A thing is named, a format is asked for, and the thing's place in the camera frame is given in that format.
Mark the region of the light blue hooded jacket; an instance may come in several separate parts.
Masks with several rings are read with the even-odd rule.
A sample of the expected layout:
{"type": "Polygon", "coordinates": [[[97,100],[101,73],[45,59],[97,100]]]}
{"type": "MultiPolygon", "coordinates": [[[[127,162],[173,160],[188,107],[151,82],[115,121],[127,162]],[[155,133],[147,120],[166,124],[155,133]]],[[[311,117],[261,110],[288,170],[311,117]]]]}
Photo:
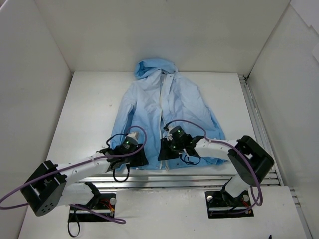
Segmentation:
{"type": "Polygon", "coordinates": [[[199,87],[179,73],[171,61],[154,58],[140,61],[134,70],[136,80],[122,97],[112,135],[111,147],[120,144],[128,128],[147,133],[144,147],[148,165],[141,170],[186,168],[180,159],[158,161],[164,126],[180,125],[192,136],[205,131],[211,139],[225,139],[212,109],[204,101],[199,87]]]}

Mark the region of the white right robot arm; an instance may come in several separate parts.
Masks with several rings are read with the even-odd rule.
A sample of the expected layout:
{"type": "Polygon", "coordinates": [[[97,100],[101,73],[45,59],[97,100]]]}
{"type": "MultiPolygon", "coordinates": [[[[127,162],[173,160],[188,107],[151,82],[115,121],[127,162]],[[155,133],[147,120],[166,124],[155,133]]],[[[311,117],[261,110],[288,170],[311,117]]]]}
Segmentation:
{"type": "Polygon", "coordinates": [[[212,198],[233,207],[247,189],[257,189],[253,205],[263,203],[261,183],[275,162],[273,158],[251,137],[244,135],[238,140],[216,140],[206,135],[191,136],[181,126],[164,127],[167,136],[161,140],[159,160],[180,158],[194,166],[189,159],[218,158],[232,163],[236,174],[212,198]]]}

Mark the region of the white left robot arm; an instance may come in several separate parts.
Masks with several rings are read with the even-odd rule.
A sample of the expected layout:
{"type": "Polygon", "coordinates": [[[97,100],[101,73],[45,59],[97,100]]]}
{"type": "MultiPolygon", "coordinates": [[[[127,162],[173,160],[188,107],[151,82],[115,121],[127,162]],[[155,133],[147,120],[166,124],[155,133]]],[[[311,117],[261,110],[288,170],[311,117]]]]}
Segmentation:
{"type": "Polygon", "coordinates": [[[21,189],[21,193],[37,217],[59,206],[96,208],[102,194],[93,183],[82,180],[113,172],[123,165],[128,168],[147,165],[143,145],[138,143],[138,138],[138,132],[131,132],[115,148],[101,149],[77,163],[58,165],[45,161],[27,179],[28,186],[21,189]]]}

